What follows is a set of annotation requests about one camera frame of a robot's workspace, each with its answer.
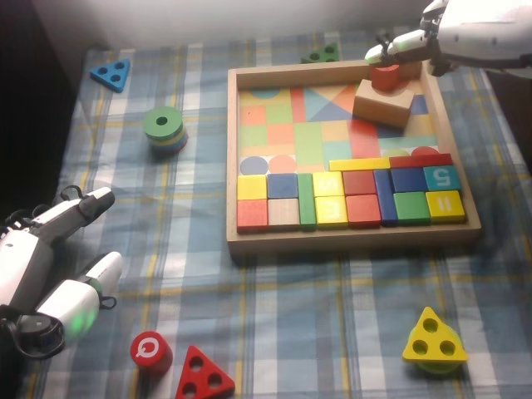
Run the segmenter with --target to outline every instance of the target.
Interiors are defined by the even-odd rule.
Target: hole
[[[196,385],[194,385],[192,382],[187,382],[183,387],[183,395],[185,395],[185,397],[188,397],[189,399],[195,397]]]
[[[192,357],[189,362],[189,367],[193,372],[198,372],[203,367],[203,360],[200,357]]]
[[[163,126],[163,125],[166,125],[166,122],[168,122],[168,120],[166,119],[166,116],[159,116],[157,118],[157,121],[155,121],[155,123],[159,126]]]
[[[452,356],[455,353],[455,344],[450,341],[444,341],[440,344],[441,353]]]
[[[423,328],[429,333],[435,333],[438,331],[438,322],[432,318],[428,318],[423,322]]]
[[[428,346],[426,345],[425,341],[414,341],[412,344],[412,349],[414,349],[414,352],[418,355],[424,355],[426,354],[426,351],[428,350]]]
[[[210,389],[216,389],[222,385],[222,377],[218,373],[214,372],[209,376],[207,382],[209,383]]]

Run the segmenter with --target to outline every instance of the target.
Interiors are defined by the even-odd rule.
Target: table
[[[110,186],[115,205],[73,236],[66,259],[125,260],[119,303],[70,350],[27,370],[24,397],[171,398],[190,344],[236,383],[236,397],[523,398],[532,395],[532,187],[485,74],[439,79],[484,235],[473,249],[267,254],[231,260],[224,237],[228,68],[298,63],[338,42],[360,59],[372,32],[88,53],[61,186]],[[118,95],[88,77],[128,57]],[[190,140],[156,160],[141,131],[155,106],[183,111]],[[431,306],[460,335],[467,367],[425,376],[401,360]],[[139,375],[133,337],[156,329],[174,351],[160,381]]]

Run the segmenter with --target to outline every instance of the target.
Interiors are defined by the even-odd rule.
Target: red triangle block
[[[190,346],[175,399],[215,399],[233,392],[234,381],[197,347]]]

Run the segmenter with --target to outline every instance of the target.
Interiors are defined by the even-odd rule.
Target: plaid tablecloth
[[[124,256],[119,304],[75,347],[30,365],[22,397],[171,398],[191,344],[234,378],[235,397],[532,397],[532,188],[480,71],[439,80],[483,224],[473,249],[270,254],[240,266],[229,256],[228,69],[298,63],[329,42],[338,42],[343,60],[361,59],[373,37],[331,32],[89,52],[61,186],[110,186],[116,194],[115,205],[69,243],[78,267],[107,251]],[[131,59],[122,94],[89,79],[88,69],[122,57]],[[179,156],[159,161],[141,122],[163,105],[183,111],[190,140]],[[451,377],[428,377],[401,359],[425,306],[469,353]],[[130,360],[133,337],[146,329],[174,351],[159,381]]]

